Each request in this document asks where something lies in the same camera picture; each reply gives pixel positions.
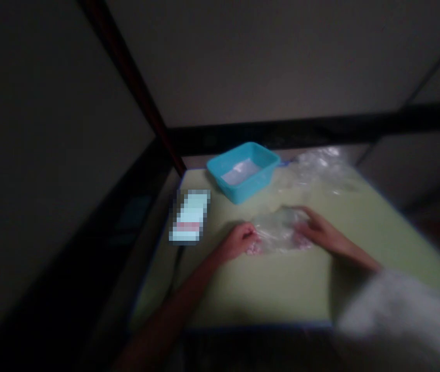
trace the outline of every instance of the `table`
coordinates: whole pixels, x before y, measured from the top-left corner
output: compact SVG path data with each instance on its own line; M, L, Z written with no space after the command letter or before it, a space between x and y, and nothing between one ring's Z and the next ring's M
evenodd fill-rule
M276 168L272 184L285 172L289 172L286 167ZM236 222L275 211L281 205L306 204L384 266L413 275L440 291L440 252L355 170L351 172L356 191L334 195L328 185L316 180L309 193L301 189L277 192L268 186L243 204L234 205L207 170L188 170L180 188L211 189L211 206L202 241L185 249L175 288ZM168 235L162 234L131 314L132 330L162 302L172 280L177 250L168 244ZM317 246L282 255L242 255L215 274L188 329L329 325L339 304L357 290L360 280Z

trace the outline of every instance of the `left hand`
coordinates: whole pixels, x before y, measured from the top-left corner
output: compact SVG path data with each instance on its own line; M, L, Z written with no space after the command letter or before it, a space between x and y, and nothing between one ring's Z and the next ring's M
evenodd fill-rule
M229 232L215 249L214 254L220 259L221 263L224 263L237 258L259 240L254 225L250 222L244 222L235 226Z

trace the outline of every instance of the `clear plastic bag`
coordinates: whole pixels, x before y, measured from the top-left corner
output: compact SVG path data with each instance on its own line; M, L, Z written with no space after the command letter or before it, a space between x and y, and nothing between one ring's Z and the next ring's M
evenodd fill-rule
M284 253L291 250L307 250L313 244L294 231L294 225L305 222L308 216L301 210L281 207L276 212L259 214L252 219L260 242L247 250L249 255Z
M325 190L331 194L356 191L357 186L345 154L338 147L322 147L305 151L289 163L291 172L278 180L274 187L277 192L291 188L302 189L309 194L311 183L319 177Z

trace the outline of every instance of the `blue plastic container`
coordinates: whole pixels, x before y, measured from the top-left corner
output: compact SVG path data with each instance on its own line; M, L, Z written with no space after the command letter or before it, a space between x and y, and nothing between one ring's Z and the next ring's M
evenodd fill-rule
M261 170L240 184L226 183L222 176L246 159L251 159ZM227 198L234 204L240 204L270 184L273 171L279 163L280 157L274 152L257 143L246 142L211 159L206 166Z

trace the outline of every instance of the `white fluffy sleeve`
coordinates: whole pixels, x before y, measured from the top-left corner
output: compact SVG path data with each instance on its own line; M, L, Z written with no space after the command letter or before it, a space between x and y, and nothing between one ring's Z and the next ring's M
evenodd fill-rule
M440 371L440 294L383 270L345 308L336 335L353 370Z

